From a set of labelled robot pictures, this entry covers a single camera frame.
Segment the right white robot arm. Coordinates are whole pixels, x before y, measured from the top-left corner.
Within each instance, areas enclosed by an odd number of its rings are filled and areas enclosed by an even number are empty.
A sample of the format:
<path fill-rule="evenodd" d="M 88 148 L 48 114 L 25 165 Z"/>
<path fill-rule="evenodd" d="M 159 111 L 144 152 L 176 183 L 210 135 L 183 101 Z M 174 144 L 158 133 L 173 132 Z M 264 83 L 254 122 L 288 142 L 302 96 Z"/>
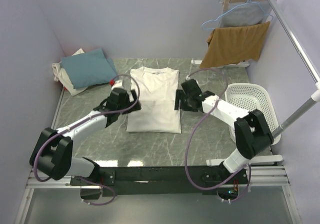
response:
<path fill-rule="evenodd" d="M 274 138 L 263 112 L 238 108 L 213 92 L 203 92 L 195 79 L 189 79 L 176 90 L 175 110 L 202 112 L 212 115 L 234 130 L 236 149 L 221 163 L 219 177 L 230 184 L 237 178 L 237 170 L 248 164 L 257 154 L 270 147 Z"/>

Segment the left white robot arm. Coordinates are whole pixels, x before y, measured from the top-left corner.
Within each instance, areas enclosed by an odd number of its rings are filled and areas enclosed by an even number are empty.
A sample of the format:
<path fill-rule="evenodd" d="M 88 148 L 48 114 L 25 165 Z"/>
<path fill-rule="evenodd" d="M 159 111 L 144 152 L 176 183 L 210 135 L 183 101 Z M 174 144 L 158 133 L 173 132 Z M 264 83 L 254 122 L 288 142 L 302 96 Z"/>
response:
<path fill-rule="evenodd" d="M 141 89 L 136 80 L 130 91 L 116 81 L 109 97 L 83 118 L 62 128 L 43 129 L 29 160 L 36 180 L 57 181 L 70 175 L 80 177 L 88 185 L 96 184 L 101 178 L 100 165 L 88 158 L 74 158 L 73 145 L 109 127 L 120 115 L 139 111 L 140 95 Z"/>

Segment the white t-shirt red print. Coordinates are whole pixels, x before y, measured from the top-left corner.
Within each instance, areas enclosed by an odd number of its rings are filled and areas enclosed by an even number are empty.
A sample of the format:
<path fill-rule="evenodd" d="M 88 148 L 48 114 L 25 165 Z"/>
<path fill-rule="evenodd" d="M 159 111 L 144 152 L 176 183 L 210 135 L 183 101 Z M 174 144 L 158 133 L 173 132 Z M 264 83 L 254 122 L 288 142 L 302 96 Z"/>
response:
<path fill-rule="evenodd" d="M 127 132 L 181 133 L 180 111 L 175 110 L 179 71 L 171 68 L 140 67 L 130 71 L 140 88 L 141 110 L 128 114 Z"/>

